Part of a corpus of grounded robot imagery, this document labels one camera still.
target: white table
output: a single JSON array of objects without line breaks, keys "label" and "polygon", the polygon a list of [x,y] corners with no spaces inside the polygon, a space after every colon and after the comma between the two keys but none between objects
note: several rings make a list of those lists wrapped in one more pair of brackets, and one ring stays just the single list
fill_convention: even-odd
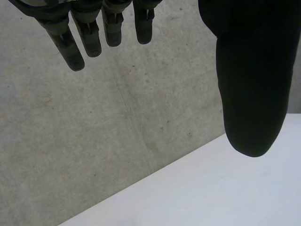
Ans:
[{"label": "white table", "polygon": [[301,114],[260,158],[225,135],[60,226],[296,226],[301,223]]}]

